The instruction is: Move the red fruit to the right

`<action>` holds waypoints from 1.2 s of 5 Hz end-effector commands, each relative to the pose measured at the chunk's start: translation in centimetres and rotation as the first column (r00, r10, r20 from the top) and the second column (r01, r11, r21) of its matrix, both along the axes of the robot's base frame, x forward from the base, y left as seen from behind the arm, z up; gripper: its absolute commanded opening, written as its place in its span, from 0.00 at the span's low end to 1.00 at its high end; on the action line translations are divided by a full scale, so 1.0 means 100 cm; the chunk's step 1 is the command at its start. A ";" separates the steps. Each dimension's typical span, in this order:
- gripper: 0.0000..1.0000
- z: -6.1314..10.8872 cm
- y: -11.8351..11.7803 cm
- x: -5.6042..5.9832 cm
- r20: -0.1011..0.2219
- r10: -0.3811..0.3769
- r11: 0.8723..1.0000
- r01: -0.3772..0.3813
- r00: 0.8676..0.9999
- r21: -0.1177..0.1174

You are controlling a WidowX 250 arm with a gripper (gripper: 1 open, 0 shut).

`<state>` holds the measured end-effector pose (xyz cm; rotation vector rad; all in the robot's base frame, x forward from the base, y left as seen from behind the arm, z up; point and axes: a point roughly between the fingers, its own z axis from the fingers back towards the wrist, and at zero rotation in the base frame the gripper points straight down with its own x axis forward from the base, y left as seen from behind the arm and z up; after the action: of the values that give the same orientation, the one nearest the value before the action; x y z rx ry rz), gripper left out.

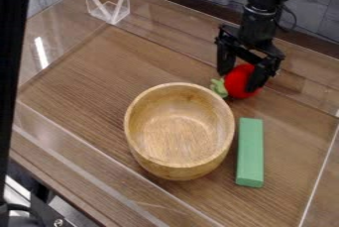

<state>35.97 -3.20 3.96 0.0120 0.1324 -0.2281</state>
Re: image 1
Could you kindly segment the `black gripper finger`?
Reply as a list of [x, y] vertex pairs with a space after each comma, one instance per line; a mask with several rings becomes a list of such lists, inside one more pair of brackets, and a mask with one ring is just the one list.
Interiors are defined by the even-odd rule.
[[262, 88], [271, 77], [275, 77], [278, 70], [276, 59], [266, 57], [255, 66], [251, 73], [246, 91], [255, 92]]
[[236, 56], [224, 41], [217, 42], [217, 73], [225, 75], [235, 67]]

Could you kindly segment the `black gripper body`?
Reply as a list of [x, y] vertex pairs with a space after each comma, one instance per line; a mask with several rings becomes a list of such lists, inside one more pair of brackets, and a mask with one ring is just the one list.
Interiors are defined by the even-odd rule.
[[246, 5], [240, 27], [236, 29], [221, 24], [215, 44], [224, 41], [236, 58], [242, 58], [250, 64], [258, 64], [266, 57], [275, 58], [279, 69], [284, 54], [272, 43], [276, 14], [278, 10], [264, 11], [255, 6]]

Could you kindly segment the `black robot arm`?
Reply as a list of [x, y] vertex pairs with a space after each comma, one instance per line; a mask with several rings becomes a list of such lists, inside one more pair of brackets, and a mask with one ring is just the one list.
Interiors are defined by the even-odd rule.
[[254, 66], [246, 84], [246, 93], [262, 88], [275, 77], [284, 60], [284, 53], [274, 45], [276, 29], [284, 2], [288, 0], [248, 0], [243, 6], [240, 27], [235, 30], [223, 24], [215, 38], [217, 46], [217, 73], [228, 75], [235, 67], [236, 58]]

